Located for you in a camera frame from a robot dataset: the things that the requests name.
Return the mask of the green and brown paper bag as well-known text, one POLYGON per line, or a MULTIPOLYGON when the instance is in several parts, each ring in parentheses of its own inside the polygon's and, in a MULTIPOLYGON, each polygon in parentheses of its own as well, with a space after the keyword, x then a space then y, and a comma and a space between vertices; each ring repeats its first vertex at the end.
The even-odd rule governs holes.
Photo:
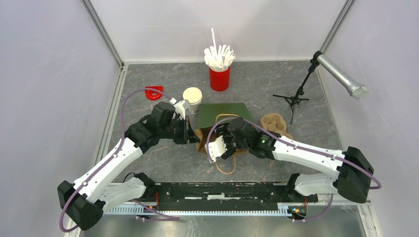
POLYGON ((253 117, 244 103, 204 103, 199 106, 198 126, 194 131, 200 139, 200 142, 196 144, 198 152, 207 153, 207 138, 210 137, 209 141, 213 142, 219 136, 215 131, 209 135, 210 130, 215 123, 228 117, 242 117, 253 121, 253 117))

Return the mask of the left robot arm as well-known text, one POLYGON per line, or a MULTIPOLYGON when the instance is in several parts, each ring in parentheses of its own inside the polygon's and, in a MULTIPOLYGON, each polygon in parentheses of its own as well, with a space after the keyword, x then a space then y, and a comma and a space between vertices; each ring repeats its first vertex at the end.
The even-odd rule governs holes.
POLYGON ((67 215, 76 228, 92 228, 104 212, 131 199, 150 201, 155 187, 133 177, 125 184, 108 188, 108 185, 134 160, 145 154, 161 139, 171 139, 175 144, 197 143, 186 110, 187 100, 160 102, 151 113, 133 123, 123 132, 116 146, 91 170, 74 182, 64 180, 58 187, 60 219, 67 215))

